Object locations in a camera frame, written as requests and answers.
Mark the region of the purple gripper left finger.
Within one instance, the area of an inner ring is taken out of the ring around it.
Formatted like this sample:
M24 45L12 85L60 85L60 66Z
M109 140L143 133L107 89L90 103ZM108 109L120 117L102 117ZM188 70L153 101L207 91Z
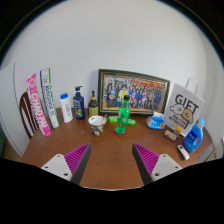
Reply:
M87 143L65 155L56 154L42 169L79 185L90 154L91 144Z

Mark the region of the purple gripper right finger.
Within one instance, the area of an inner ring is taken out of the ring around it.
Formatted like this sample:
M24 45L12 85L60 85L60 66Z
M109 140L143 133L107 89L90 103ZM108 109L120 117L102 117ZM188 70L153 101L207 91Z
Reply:
M182 169L182 167L169 155L158 155L136 143L132 146L132 154L135 158L144 185Z

